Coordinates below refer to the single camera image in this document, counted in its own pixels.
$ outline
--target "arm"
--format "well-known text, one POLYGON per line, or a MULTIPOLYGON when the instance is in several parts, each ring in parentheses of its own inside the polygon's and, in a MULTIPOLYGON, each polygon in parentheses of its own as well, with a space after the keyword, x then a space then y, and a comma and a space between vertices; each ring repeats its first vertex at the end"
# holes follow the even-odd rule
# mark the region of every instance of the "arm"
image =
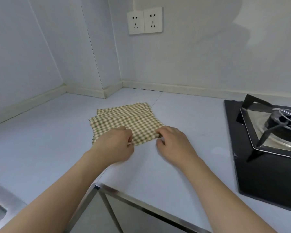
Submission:
POLYGON ((207 214, 214 233, 276 233, 241 201, 199 158, 186 135, 176 128, 157 130, 160 153, 188 178, 207 214))
POLYGON ((109 165, 127 160, 132 131, 124 126, 103 134, 60 179, 19 212, 0 233, 61 233, 87 189, 109 165))

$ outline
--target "kitchen counter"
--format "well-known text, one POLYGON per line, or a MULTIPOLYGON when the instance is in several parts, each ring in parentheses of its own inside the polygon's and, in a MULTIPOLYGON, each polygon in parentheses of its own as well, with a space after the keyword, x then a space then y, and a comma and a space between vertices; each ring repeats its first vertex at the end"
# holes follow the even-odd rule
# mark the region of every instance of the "kitchen counter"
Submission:
MULTIPOLYGON (((148 102, 155 116, 183 131, 211 170, 279 233, 291 232, 291 211, 237 193, 222 99, 121 89, 107 99, 64 94, 0 124, 0 184, 30 203, 91 146, 88 119, 98 108, 148 102)), ((110 166, 97 181, 212 231, 190 183, 167 163, 155 141, 110 166)))

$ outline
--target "wall socket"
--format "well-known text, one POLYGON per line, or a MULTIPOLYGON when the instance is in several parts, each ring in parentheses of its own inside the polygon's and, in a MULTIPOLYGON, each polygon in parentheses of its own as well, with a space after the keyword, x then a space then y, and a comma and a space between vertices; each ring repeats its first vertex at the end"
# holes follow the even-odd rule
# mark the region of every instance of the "wall socket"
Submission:
POLYGON ((143 11, 145 33, 163 32, 163 8, 156 7, 143 11))
POLYGON ((131 11, 127 13, 129 34, 145 33, 143 11, 131 11))

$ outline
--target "green checkered towel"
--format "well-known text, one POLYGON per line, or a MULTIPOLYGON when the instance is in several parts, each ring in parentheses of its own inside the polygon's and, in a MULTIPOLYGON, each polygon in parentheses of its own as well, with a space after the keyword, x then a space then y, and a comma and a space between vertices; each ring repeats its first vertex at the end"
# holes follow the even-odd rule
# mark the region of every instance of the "green checkered towel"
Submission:
POLYGON ((148 103, 97 109, 97 115, 89 121, 94 131, 93 143, 110 129, 125 126, 132 130, 132 144, 140 145, 158 138, 159 134, 155 133, 155 130, 163 126, 154 116, 148 103))

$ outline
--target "black stove top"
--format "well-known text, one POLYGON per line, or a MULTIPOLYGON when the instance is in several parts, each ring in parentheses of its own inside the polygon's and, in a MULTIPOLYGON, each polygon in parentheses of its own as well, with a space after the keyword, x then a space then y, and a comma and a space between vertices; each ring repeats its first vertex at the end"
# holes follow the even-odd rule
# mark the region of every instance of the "black stove top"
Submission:
POLYGON ((224 104, 239 193, 291 210, 291 107, 250 95, 224 104))

